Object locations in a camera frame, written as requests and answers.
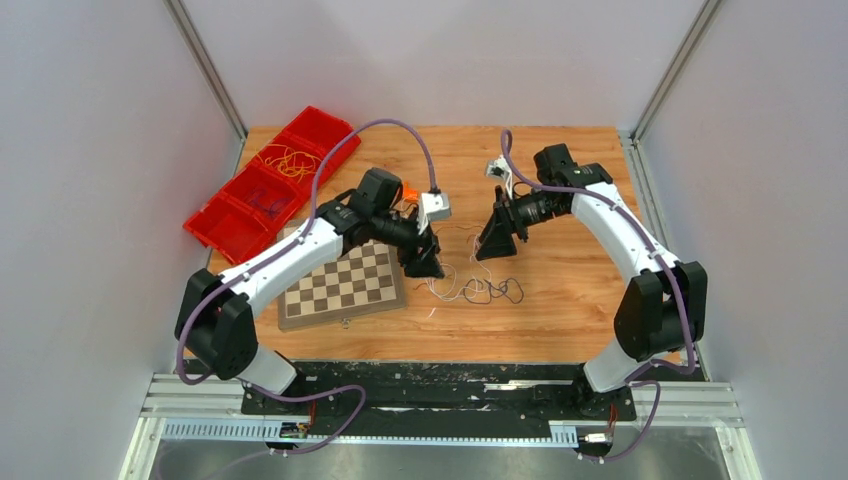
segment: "perforated metal strip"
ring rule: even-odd
[[[274,420],[224,420],[214,418],[174,418],[168,421],[162,440],[234,440],[260,442],[317,443],[325,435],[305,439],[281,439],[281,422]],[[449,438],[449,437],[378,437],[343,435],[335,443],[368,445],[464,445],[490,447],[577,447],[577,429],[551,425],[550,438]]]

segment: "white wall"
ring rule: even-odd
[[[702,0],[186,0],[248,126],[635,126]]]
[[[115,478],[238,144],[161,2],[0,9],[0,476]]]
[[[848,3],[729,0],[645,141],[763,478],[844,478]]]

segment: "wooden tabletop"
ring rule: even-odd
[[[281,128],[252,128],[240,168]],[[438,229],[441,261],[457,269],[458,288],[472,273],[485,276],[469,261],[472,230],[451,227],[477,226],[479,231],[492,213],[496,183],[484,177],[483,169],[500,153],[500,127],[421,127],[419,132],[433,155],[439,187],[452,205],[451,218],[433,228]],[[513,134],[513,157],[525,175],[535,178],[536,152],[566,143],[577,163],[603,165],[624,201],[639,213],[615,129],[518,127]],[[319,204],[356,187],[372,166],[394,173],[419,191],[428,188],[426,162],[406,131],[374,127],[361,139],[354,155],[319,191]],[[305,217],[304,208],[296,218]],[[597,240],[575,218],[534,225],[529,234],[528,243],[519,243],[517,256],[484,262],[496,283],[518,279],[525,292],[520,304],[503,298],[489,305],[462,298],[444,302],[426,287],[413,290],[420,279],[405,278],[406,309],[356,317],[347,329],[333,323],[283,333],[274,302],[256,320],[259,341],[293,359],[586,361],[613,337],[612,318],[624,283]],[[217,273],[229,266],[216,252],[209,269]],[[437,289],[448,288],[451,281],[438,281]]]

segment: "gray floor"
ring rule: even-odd
[[[623,449],[635,436],[616,429]],[[264,450],[246,442],[163,443],[163,480],[200,480],[243,455]],[[214,477],[242,479],[475,480],[475,479],[729,479],[712,429],[652,428],[629,457],[605,465],[578,461],[551,448],[330,445],[303,457],[261,457]]]

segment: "orange object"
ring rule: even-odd
[[[406,203],[418,205],[418,190],[409,187],[409,182],[403,182],[403,199]]]

